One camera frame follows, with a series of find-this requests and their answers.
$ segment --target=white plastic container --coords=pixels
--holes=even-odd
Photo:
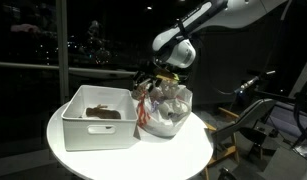
[[[116,110],[121,119],[87,117],[86,108],[97,105]],[[82,85],[62,113],[67,151],[120,149],[136,143],[137,113],[126,89]]]

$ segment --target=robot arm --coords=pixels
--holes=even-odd
[[[208,26],[242,28],[252,24],[287,0],[207,0],[153,41],[157,58],[180,68],[195,59],[189,36]]]

